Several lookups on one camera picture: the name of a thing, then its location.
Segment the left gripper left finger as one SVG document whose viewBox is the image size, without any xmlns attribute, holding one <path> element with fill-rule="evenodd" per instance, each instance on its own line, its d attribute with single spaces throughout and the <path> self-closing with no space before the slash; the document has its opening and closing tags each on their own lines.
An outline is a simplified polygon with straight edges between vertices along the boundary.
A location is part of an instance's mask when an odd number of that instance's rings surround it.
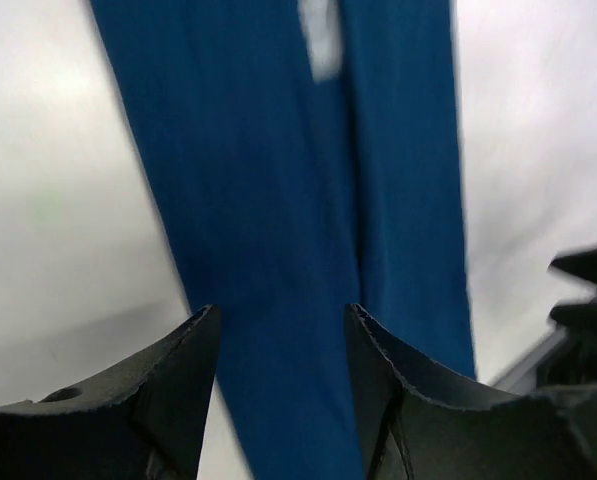
<svg viewBox="0 0 597 480">
<path fill-rule="evenodd" d="M 208 305 L 40 402 L 0 407 L 0 479 L 194 479 L 220 349 Z"/>
</svg>

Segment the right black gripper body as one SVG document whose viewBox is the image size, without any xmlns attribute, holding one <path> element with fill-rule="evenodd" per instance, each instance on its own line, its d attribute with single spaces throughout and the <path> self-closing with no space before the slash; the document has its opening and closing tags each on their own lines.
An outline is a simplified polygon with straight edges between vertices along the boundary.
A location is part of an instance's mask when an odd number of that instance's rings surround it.
<svg viewBox="0 0 597 480">
<path fill-rule="evenodd" d="M 597 383 L 597 246 L 559 254 L 550 267 L 595 285 L 596 292 L 586 300 L 559 302 L 550 311 L 565 339 L 540 364 L 540 384 Z"/>
</svg>

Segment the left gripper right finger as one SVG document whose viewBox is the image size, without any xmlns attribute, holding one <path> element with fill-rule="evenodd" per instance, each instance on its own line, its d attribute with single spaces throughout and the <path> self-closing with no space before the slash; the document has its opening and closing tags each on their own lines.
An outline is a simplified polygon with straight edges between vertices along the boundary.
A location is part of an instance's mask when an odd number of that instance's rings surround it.
<svg viewBox="0 0 597 480">
<path fill-rule="evenodd" d="M 369 479 L 597 479 L 597 385 L 516 395 L 345 309 L 347 361 Z"/>
</svg>

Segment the navy blue t-shirt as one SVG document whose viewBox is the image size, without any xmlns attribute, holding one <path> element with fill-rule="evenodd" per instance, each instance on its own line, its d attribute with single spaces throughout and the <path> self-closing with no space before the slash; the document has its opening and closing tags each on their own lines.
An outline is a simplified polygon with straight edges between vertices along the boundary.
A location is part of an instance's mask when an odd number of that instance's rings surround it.
<svg viewBox="0 0 597 480">
<path fill-rule="evenodd" d="M 448 1 L 91 5 L 258 479 L 360 479 L 344 309 L 475 373 Z"/>
</svg>

